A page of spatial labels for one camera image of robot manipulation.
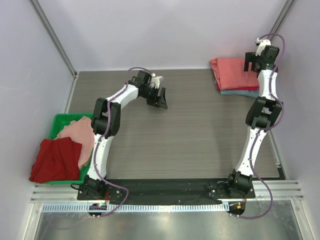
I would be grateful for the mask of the coral pink t shirt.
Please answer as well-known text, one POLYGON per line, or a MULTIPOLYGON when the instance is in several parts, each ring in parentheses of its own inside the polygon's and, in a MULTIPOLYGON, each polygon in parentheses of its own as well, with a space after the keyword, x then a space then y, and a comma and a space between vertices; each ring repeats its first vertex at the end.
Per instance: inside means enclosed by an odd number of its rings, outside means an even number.
POLYGON ((221 90, 258 86, 257 74, 244 71, 244 58, 214 58, 209 61, 221 90))

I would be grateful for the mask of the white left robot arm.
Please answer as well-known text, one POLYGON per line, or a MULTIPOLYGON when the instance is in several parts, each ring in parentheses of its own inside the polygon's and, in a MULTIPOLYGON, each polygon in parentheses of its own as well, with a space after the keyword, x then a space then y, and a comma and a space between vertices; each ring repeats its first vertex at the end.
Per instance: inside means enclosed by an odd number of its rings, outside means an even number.
POLYGON ((78 196, 88 200, 100 200, 107 195, 107 161, 112 141, 120 129, 122 109, 141 97, 156 108, 168 109, 164 77, 145 68, 138 67, 138 73, 127 81, 115 94, 96 100, 91 127, 94 133, 94 147, 90 167, 78 196))

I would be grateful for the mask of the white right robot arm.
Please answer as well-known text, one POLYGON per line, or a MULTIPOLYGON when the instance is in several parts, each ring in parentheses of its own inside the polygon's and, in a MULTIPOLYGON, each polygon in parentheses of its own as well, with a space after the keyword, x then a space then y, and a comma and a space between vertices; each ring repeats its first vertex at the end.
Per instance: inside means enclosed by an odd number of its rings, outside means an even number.
POLYGON ((255 162, 261 144, 283 109, 276 90, 278 68, 275 61, 279 52, 278 47, 266 40, 258 44, 256 52, 245 54, 244 71, 247 72, 251 64, 251 70, 257 74, 259 94, 245 119, 248 128, 240 160, 225 185, 226 194, 231 198, 243 197, 252 191, 255 162))

